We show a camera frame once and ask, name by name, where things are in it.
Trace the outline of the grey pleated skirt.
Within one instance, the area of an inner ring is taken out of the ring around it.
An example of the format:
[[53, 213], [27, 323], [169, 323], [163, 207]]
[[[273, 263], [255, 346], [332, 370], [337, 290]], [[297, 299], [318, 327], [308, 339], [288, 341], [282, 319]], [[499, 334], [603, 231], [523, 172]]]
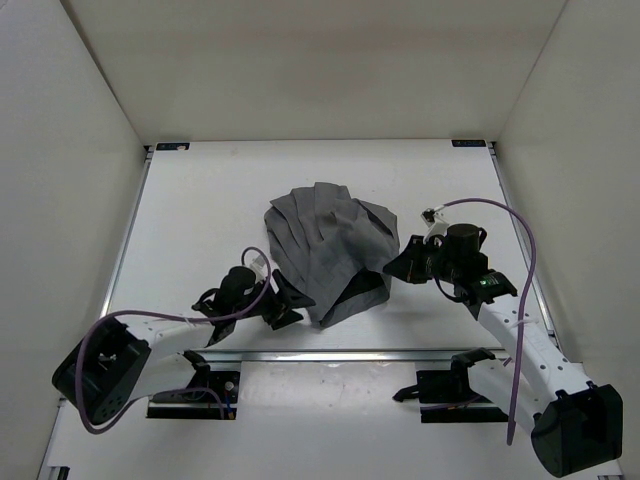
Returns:
[[311, 298], [312, 325], [326, 329], [386, 303], [392, 279], [383, 267], [399, 254], [397, 216], [317, 182], [270, 201], [264, 223], [272, 259]]

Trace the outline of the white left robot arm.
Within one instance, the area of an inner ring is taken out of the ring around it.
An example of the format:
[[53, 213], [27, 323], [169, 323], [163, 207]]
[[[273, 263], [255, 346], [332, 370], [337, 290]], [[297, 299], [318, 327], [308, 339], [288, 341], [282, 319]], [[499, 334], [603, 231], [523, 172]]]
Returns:
[[313, 313], [319, 300], [291, 283], [267, 255], [232, 267], [194, 302], [193, 316], [144, 310], [113, 311], [97, 320], [57, 367], [52, 384], [99, 435], [142, 398], [176, 396], [215, 405], [222, 420], [234, 412], [210, 386], [202, 350], [229, 337], [238, 322], [259, 317], [277, 331]]

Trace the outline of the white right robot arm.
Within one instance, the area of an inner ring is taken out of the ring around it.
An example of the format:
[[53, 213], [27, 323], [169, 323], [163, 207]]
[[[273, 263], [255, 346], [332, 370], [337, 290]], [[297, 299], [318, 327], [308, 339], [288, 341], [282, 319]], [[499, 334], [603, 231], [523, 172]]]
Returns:
[[516, 287], [489, 267], [480, 246], [484, 230], [464, 225], [430, 239], [414, 235], [384, 271], [401, 281], [449, 283], [451, 301], [472, 317], [507, 352], [503, 361], [485, 348], [452, 357], [449, 388], [460, 400], [486, 398], [530, 437], [542, 466], [561, 478], [618, 459], [623, 446], [623, 400], [610, 385], [596, 385], [571, 364], [532, 317], [513, 312]]

